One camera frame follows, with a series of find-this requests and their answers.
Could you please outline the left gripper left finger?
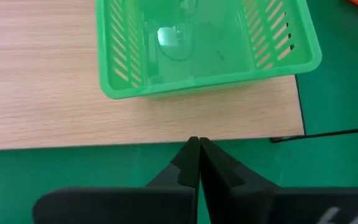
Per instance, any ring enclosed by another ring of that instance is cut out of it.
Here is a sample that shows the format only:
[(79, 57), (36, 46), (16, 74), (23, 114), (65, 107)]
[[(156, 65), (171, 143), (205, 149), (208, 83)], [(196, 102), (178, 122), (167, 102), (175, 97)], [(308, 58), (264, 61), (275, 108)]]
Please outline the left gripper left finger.
[(35, 224), (197, 224), (201, 145), (191, 137), (143, 187), (69, 187), (41, 196)]

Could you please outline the green table mat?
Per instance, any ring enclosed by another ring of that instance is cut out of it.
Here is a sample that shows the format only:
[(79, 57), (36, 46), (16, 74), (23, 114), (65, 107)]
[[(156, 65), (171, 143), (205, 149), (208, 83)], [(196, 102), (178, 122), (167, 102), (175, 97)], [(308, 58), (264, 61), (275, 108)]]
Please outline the green table mat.
[(172, 98), (99, 87), (93, 0), (0, 0), (0, 224), (33, 224), (43, 194), (138, 187), (204, 136), (284, 187), (358, 187), (357, 36), (308, 0), (323, 53), (313, 72)]

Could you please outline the wooden shelf with black frame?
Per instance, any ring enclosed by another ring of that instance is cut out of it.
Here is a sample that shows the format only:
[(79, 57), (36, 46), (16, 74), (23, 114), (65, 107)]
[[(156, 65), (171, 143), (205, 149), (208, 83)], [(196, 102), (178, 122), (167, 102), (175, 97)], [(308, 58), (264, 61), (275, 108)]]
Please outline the wooden shelf with black frame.
[(93, 0), (0, 0), (0, 149), (244, 139), (358, 128), (358, 52), (317, 27), (311, 74), (112, 100), (99, 88)]

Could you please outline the green plastic basket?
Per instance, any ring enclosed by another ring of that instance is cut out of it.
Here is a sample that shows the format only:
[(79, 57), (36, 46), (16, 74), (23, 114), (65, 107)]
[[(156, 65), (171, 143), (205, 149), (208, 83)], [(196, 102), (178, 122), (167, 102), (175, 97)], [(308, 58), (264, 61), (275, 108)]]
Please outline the green plastic basket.
[(99, 83), (112, 99), (306, 73), (322, 53), (306, 0), (95, 0)]

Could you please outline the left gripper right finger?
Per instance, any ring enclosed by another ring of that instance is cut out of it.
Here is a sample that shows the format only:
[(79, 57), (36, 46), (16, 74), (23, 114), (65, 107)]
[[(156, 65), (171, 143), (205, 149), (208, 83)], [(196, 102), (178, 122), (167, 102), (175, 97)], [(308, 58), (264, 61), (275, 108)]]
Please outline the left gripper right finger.
[(280, 187), (200, 138), (211, 224), (358, 224), (358, 188)]

